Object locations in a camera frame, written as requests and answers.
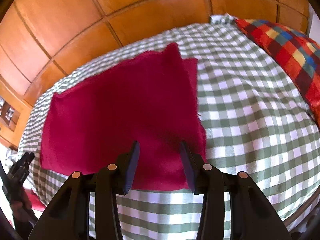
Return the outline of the magenta red cloth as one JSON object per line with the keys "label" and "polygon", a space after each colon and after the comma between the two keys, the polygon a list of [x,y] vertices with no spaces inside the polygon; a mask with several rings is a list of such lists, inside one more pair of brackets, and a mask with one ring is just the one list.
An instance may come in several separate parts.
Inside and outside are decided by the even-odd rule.
{"label": "magenta red cloth", "polygon": [[41,167],[67,176],[96,173],[137,141],[132,187],[185,189],[181,142],[206,154],[197,110],[197,59],[183,59],[176,43],[146,51],[54,93],[42,132]]}

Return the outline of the green white checkered bedsheet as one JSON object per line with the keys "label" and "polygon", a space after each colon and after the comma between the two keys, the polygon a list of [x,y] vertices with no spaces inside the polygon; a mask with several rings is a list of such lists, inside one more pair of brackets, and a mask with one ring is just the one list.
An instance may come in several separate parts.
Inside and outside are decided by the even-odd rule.
{"label": "green white checkered bedsheet", "polygon": [[[222,172],[246,171],[282,220],[319,187],[319,129],[308,104],[276,62],[228,14],[210,24],[167,30],[84,64],[57,81],[35,103],[18,154],[34,152],[28,181],[47,205],[67,176],[40,168],[45,117],[54,92],[170,42],[198,62],[198,101],[209,163]],[[187,190],[136,191],[117,197],[124,239],[195,239],[202,196]]]}

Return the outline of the wooden shelf cabinet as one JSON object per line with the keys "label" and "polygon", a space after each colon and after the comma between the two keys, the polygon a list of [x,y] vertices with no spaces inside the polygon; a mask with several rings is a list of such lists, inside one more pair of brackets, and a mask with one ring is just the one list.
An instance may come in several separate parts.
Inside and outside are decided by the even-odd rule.
{"label": "wooden shelf cabinet", "polygon": [[1,77],[1,143],[18,149],[32,106]]}

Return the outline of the red multicolour checkered pillow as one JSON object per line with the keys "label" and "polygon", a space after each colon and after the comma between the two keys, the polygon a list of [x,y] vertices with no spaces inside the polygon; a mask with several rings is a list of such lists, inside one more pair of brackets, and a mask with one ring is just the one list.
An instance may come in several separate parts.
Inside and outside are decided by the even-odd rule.
{"label": "red multicolour checkered pillow", "polygon": [[290,77],[319,124],[319,44],[304,33],[266,20],[237,19],[237,27]]}

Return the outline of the wooden wall panelling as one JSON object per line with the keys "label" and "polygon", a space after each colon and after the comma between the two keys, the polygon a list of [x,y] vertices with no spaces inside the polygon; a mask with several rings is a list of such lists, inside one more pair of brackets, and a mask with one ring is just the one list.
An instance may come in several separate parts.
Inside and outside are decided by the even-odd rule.
{"label": "wooden wall panelling", "polygon": [[309,23],[308,0],[1,0],[1,87],[33,105],[99,55],[226,13],[303,32]]}

